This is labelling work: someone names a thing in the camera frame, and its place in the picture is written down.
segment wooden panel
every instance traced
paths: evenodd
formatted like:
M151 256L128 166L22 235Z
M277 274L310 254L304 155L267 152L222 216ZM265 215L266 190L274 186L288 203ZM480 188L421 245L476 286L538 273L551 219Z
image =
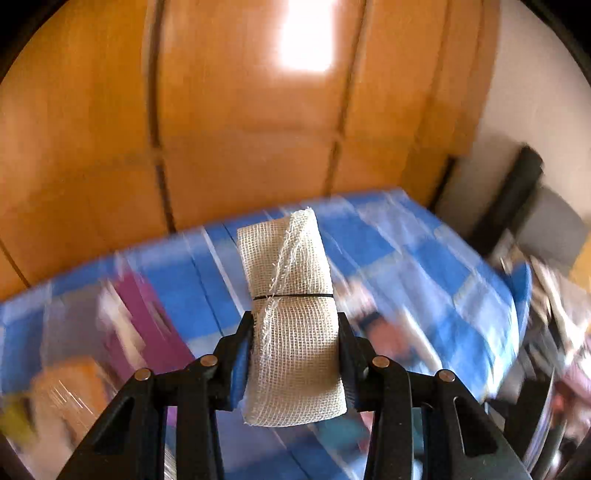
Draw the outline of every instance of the wooden panel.
M147 0L69 0L0 84L0 212L147 145Z
M353 180L360 169L372 172L376 186L399 184L431 91L445 12L441 0L370 3L345 124L345 137L367 148L359 155L344 143L334 192L367 188L368 182ZM372 142L378 145L374 150ZM387 142L397 147L383 156Z
M499 38L500 0L482 0L482 24L478 34L478 49L470 73L467 96L456 125L452 145L454 155L468 155L476 135L476 127L484 111L491 87Z
M318 196L332 142L278 133L201 135L168 149L178 228Z
M450 0L448 9L433 90L401 182L402 188L423 205L431 200L452 153L478 46L482 4Z
M12 268L12 265L0 251L0 300L25 289L25 284Z
M360 15L359 0L167 1L158 111L180 226L323 193Z
M343 142L334 183L342 192L389 189L400 183L411 140Z
M150 166L52 186L0 216L7 250L34 284L119 247L165 233Z

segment rolled gauze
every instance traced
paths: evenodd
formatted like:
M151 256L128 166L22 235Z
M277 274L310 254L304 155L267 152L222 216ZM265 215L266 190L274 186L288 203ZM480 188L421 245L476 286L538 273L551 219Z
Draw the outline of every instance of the rolled gauze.
M245 421L287 427L342 415L339 322L314 212L240 228L238 248L255 321Z

